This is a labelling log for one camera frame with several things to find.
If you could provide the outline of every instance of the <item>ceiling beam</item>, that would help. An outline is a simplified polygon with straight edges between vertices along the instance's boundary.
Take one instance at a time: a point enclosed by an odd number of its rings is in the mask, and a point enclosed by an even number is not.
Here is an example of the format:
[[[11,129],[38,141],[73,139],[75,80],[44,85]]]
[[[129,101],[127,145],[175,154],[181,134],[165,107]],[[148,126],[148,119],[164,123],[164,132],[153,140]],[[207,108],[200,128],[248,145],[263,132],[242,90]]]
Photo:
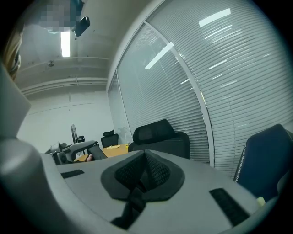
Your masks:
[[[31,85],[31,86],[22,88],[21,91],[24,95],[29,95],[33,93],[42,92],[45,90],[68,87],[68,86],[106,85],[107,80],[108,80],[107,78],[92,78],[92,77],[66,78],[66,79],[43,82],[37,85]]]
[[[108,58],[99,58],[99,57],[67,57],[67,58],[54,59],[53,62],[54,63],[62,63],[62,62],[66,62],[67,60],[77,60],[78,62],[80,62],[81,60],[109,60],[109,59]],[[21,73],[23,71],[26,71],[28,69],[31,69],[33,67],[37,67],[37,66],[40,66],[40,65],[46,65],[48,63],[49,63],[49,61],[45,61],[45,62],[41,62],[41,63],[37,63],[37,64],[32,64],[30,66],[21,68],[19,70],[19,73]]]

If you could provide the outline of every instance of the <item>gray plastic surface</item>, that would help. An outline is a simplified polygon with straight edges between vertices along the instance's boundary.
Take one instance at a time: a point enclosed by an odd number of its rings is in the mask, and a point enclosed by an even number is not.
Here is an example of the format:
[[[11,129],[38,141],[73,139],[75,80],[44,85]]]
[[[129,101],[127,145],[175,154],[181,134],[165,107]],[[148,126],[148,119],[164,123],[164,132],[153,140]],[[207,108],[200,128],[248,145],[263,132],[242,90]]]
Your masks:
[[[0,149],[1,182],[26,217],[45,232],[81,233],[55,201],[38,151],[17,139],[1,139]]]
[[[243,221],[236,227],[222,232],[221,234],[239,234],[239,233],[250,233],[256,226],[268,215],[271,209],[275,206],[278,197],[274,197],[268,201],[264,206],[258,209],[252,216],[247,220]]]
[[[49,187],[55,197],[57,203],[61,209],[65,212],[67,217],[75,223],[83,233],[112,233],[122,234],[126,233],[124,230],[119,229],[99,215],[99,212],[91,209],[91,206],[84,204],[83,199],[76,196],[75,191],[72,191],[68,187],[66,181],[62,178],[52,157],[48,157],[46,154],[41,154],[44,170],[49,182]],[[70,165],[60,165],[67,167],[70,171],[72,168],[78,168],[79,164],[86,165],[92,164],[93,162],[76,163]]]
[[[0,60],[0,136],[16,137],[31,104],[13,83]]]
[[[83,170],[84,174],[65,179],[67,185],[93,212],[111,221],[122,214],[125,202],[109,196],[101,184],[101,173],[135,152],[94,162],[59,165],[57,168],[60,173]],[[168,201],[147,203],[129,231],[140,234],[219,233],[230,229],[232,225],[209,194],[215,188],[224,188],[249,214],[259,208],[252,194],[214,168],[171,154],[152,152],[180,166],[185,173],[185,181]]]

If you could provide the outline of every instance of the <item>window blind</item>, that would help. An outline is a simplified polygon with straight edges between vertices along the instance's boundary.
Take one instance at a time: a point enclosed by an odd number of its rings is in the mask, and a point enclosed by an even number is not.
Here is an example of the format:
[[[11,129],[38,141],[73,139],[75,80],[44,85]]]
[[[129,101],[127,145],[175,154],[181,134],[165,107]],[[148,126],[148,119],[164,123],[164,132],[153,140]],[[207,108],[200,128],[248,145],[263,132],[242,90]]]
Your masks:
[[[123,106],[123,101],[121,98],[116,72],[113,76],[113,79],[108,90],[108,98],[115,133],[118,133],[119,135],[118,144],[126,144],[133,142]]]
[[[293,121],[291,61],[277,32],[239,0],[167,0],[147,22],[191,70],[209,111],[215,167],[233,177],[251,135]]]
[[[130,130],[166,118],[188,134],[191,159],[208,163],[201,108],[171,46],[143,25],[123,55],[117,72]]]

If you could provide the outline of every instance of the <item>black strap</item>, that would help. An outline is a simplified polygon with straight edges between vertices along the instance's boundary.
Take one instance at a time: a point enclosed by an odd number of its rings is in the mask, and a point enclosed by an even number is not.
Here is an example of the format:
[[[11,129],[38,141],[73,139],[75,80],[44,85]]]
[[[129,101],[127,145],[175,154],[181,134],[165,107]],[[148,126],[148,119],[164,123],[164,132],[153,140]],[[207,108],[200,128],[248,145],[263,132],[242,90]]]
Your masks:
[[[142,194],[137,187],[134,188],[128,197],[122,216],[113,219],[111,223],[122,229],[128,229],[146,207],[146,203],[141,198]]]
[[[61,173],[61,175],[62,175],[62,177],[64,179],[66,179],[66,178],[69,178],[69,177],[81,175],[83,173],[84,172],[82,170],[78,169],[78,170],[72,170],[72,171]]]
[[[233,226],[249,217],[249,214],[223,188],[211,190],[210,194]]]

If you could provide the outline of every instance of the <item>desk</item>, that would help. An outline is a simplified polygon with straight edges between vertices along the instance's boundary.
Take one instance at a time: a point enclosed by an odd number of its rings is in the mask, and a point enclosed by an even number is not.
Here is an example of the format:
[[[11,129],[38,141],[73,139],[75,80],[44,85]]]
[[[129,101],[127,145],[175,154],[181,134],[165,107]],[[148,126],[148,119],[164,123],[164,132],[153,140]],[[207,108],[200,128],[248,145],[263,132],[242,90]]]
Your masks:
[[[87,159],[87,154],[74,159],[74,162],[76,162],[76,161],[85,162],[86,159]]]
[[[111,158],[111,157],[119,156],[122,154],[127,154],[128,148],[126,147],[126,144],[121,144],[120,147],[118,148],[114,148],[114,149],[103,148],[102,151],[108,158]]]

